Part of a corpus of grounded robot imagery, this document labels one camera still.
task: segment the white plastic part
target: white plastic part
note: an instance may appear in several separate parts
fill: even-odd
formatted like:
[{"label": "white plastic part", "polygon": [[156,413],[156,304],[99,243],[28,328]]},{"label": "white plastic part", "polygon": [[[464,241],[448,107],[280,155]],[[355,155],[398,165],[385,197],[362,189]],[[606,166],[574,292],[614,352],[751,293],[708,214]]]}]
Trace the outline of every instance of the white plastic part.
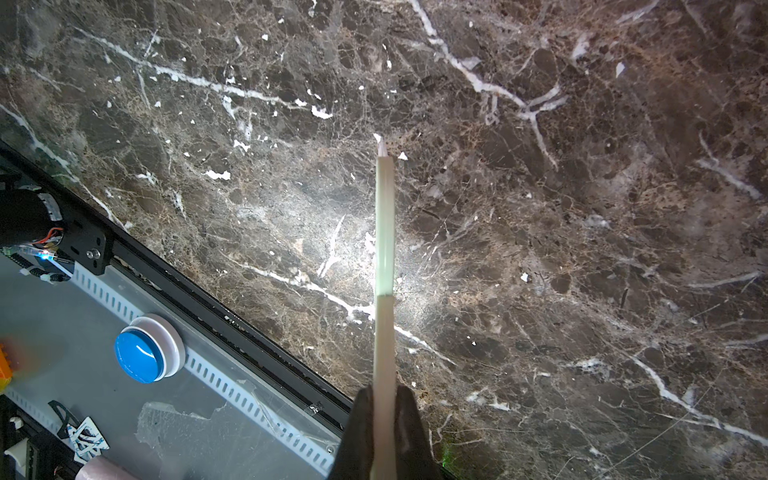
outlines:
[{"label": "white plastic part", "polygon": [[74,480],[136,480],[136,477],[103,456],[88,460]]},{"label": "white plastic part", "polygon": [[13,429],[18,430],[24,426],[24,420],[21,417],[11,417],[9,422],[13,424]]},{"label": "white plastic part", "polygon": [[152,339],[160,349],[163,356],[163,371],[157,379],[172,376],[178,372],[187,360],[184,351],[184,343],[179,332],[163,317],[154,313],[147,313],[131,321],[131,324],[123,329],[123,332],[137,330]]},{"label": "white plastic part", "polygon": [[62,265],[61,265],[59,262],[57,262],[55,259],[53,259],[53,258],[49,258],[49,259],[48,259],[48,261],[49,261],[49,262],[51,262],[51,263],[53,263],[53,264],[56,266],[56,268],[58,268],[59,270],[61,270],[61,272],[62,272],[64,275],[66,275],[66,276],[69,276],[70,278],[72,278],[72,275],[73,275],[73,273],[72,273],[72,272],[70,272],[69,270],[67,270],[66,268],[64,268],[64,266],[62,266]]},{"label": "white plastic part", "polygon": [[22,475],[27,475],[27,441],[29,439],[23,439],[16,445],[13,445],[10,449],[3,452],[6,455],[10,455],[16,462],[16,471]]},{"label": "white plastic part", "polygon": [[373,351],[373,465],[371,480],[397,478],[395,455],[395,297],[376,297]]}]

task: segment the dark brown marble surface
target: dark brown marble surface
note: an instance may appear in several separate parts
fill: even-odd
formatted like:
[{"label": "dark brown marble surface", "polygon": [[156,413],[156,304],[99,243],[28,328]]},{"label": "dark brown marble surface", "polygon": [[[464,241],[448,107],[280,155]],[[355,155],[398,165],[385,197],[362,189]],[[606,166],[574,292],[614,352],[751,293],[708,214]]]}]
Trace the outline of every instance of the dark brown marble surface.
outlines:
[{"label": "dark brown marble surface", "polygon": [[463,478],[768,476],[765,2],[0,11],[2,138],[349,395],[402,152],[399,375]]}]

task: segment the pointed tip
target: pointed tip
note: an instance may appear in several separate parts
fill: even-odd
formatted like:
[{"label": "pointed tip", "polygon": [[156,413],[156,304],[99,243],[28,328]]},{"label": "pointed tip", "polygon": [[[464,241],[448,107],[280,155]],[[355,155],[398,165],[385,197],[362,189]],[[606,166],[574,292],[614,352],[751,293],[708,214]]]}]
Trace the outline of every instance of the pointed tip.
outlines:
[{"label": "pointed tip", "polygon": [[384,138],[379,134],[373,134],[373,137],[376,139],[376,143],[379,145],[379,156],[388,157],[389,154],[386,150],[386,143],[384,142]]}]

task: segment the wire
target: wire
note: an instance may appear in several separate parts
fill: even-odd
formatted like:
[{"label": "wire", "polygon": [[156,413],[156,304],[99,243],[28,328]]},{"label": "wire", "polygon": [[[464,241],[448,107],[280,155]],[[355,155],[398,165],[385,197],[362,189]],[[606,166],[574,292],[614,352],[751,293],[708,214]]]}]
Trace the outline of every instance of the wire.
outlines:
[{"label": "wire", "polygon": [[19,265],[23,270],[26,270],[31,275],[36,276],[37,278],[40,278],[43,275],[48,275],[48,279],[51,282],[66,282],[69,280],[69,276],[64,275],[62,273],[48,273],[43,268],[39,266],[35,266],[30,262],[29,260],[25,259],[18,253],[10,253],[10,250],[3,250],[2,253],[9,259],[11,259],[14,263]]},{"label": "wire", "polygon": [[36,242],[32,242],[32,243],[45,243],[45,242],[49,241],[49,240],[51,239],[51,237],[53,237],[53,234],[54,234],[54,232],[55,232],[56,230],[58,230],[58,231],[60,231],[60,232],[64,233],[64,229],[63,229],[63,228],[61,228],[61,227],[53,227],[53,228],[51,228],[51,229],[48,231],[48,235],[46,235],[44,239],[42,239],[42,240],[38,240],[38,241],[36,241]]}]

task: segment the white rod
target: white rod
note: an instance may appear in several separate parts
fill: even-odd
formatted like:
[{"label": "white rod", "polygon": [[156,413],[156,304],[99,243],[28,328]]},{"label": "white rod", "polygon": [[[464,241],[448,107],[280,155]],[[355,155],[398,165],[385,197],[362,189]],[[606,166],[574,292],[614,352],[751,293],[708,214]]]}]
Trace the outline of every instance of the white rod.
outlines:
[{"label": "white rod", "polygon": [[373,347],[372,480],[396,480],[395,163],[379,140],[376,160],[376,340]]}]

